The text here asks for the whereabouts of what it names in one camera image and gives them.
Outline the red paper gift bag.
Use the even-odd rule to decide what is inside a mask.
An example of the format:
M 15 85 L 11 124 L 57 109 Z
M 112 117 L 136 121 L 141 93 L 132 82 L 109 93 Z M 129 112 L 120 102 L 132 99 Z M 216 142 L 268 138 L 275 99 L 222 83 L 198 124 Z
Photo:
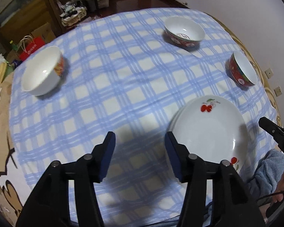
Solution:
M 22 49 L 20 60 L 25 61 L 31 54 L 45 45 L 45 41 L 41 37 L 32 37 L 31 35 L 24 36 L 18 46 Z

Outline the upper wall socket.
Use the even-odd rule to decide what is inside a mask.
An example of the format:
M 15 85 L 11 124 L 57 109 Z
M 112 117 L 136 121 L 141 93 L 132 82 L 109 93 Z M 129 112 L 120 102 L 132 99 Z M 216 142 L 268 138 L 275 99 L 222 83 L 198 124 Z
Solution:
M 270 79 L 274 75 L 273 70 L 271 68 L 268 68 L 267 70 L 265 70 L 265 74 L 268 79 Z

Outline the lower wall socket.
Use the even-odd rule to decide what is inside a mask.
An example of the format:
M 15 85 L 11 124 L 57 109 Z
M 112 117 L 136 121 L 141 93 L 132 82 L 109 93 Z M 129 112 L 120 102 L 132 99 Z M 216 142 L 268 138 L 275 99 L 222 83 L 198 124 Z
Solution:
M 282 95 L 282 89 L 280 86 L 277 86 L 275 89 L 274 89 L 274 92 L 275 92 L 275 95 L 278 97 L 280 95 Z

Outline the cardboard box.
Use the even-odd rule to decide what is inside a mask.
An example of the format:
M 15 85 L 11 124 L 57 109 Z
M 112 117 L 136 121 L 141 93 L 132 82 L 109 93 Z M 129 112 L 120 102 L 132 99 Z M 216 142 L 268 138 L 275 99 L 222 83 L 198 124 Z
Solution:
M 56 39 L 50 23 L 46 23 L 41 27 L 35 29 L 31 34 L 34 38 L 41 37 L 46 44 Z

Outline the wall socket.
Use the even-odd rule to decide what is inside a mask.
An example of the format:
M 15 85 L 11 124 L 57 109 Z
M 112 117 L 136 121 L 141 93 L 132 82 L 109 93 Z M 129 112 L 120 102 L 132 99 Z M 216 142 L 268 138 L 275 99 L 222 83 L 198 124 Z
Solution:
M 274 92 L 275 92 L 275 95 L 278 97 L 280 95 L 282 95 L 282 89 L 280 86 L 277 86 L 275 89 L 274 89 Z
M 267 70 L 265 70 L 265 74 L 268 79 L 270 79 L 274 75 L 273 70 L 271 68 L 268 68 Z

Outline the white bowl orange label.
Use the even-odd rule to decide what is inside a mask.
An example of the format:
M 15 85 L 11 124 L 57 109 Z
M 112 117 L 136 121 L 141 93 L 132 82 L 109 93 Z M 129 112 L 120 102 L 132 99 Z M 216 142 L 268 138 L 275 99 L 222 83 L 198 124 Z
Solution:
M 34 96 L 52 91 L 64 72 L 64 58 L 57 46 L 47 47 L 38 52 L 26 64 L 21 79 L 22 90 Z

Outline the wooden wardrobe cabinet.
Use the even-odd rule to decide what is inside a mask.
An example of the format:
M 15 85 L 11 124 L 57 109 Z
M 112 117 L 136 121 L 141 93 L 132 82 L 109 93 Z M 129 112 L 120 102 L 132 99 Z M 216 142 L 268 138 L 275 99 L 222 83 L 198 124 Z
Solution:
M 11 50 L 15 43 L 38 27 L 49 23 L 55 36 L 64 33 L 54 0 L 0 0 L 0 44 Z

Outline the red patterned bowl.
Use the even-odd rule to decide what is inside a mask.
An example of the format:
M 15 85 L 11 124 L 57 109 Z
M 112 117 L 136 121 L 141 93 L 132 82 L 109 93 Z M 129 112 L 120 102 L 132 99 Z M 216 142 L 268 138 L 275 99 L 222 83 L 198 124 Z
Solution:
M 226 68 L 233 80 L 244 88 L 257 84 L 257 73 L 245 54 L 233 51 L 226 61 Z
M 205 38 L 205 31 L 199 24 L 180 16 L 168 17 L 164 29 L 175 44 L 183 47 L 198 46 Z

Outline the large cherry plate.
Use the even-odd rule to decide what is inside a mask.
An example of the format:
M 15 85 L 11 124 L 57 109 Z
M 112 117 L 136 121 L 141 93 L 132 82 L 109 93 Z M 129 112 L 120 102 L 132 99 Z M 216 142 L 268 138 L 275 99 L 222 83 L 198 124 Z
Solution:
M 230 161 L 237 172 L 247 157 L 248 131 L 238 108 L 229 100 L 205 95 L 188 101 L 173 117 L 169 131 L 178 143 L 203 160 Z

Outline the white storage box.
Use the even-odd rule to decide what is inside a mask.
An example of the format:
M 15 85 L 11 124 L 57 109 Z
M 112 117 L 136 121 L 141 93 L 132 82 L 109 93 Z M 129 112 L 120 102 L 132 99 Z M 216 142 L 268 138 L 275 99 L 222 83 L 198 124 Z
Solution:
M 96 0 L 98 3 L 99 9 L 108 8 L 109 7 L 109 0 Z

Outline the wicker basket with items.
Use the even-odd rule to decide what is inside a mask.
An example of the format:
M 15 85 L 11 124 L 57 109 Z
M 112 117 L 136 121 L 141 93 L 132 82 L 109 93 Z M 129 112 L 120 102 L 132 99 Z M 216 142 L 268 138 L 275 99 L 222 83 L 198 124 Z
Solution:
M 64 27 L 72 26 L 81 21 L 87 15 L 87 8 L 80 0 L 67 2 L 62 5 L 62 13 L 60 14 L 61 24 Z

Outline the blue checked blanket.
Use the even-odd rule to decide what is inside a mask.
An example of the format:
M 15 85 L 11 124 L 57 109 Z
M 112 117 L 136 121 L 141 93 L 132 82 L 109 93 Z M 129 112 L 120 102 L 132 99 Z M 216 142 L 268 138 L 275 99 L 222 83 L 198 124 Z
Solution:
M 205 38 L 188 48 L 164 29 L 168 17 L 199 24 Z M 66 69 L 50 94 L 35 97 L 21 88 L 26 69 L 13 74 L 9 127 L 31 191 L 51 161 L 75 161 L 116 134 L 116 149 L 104 181 L 95 186 L 104 222 L 143 226 L 180 213 L 184 189 L 169 174 L 163 139 L 179 108 L 203 95 L 237 106 L 250 134 L 242 176 L 274 147 L 257 127 L 276 119 L 264 87 L 244 91 L 228 77 L 225 63 L 239 46 L 209 15 L 191 9 L 123 12 L 79 26 L 53 41 Z

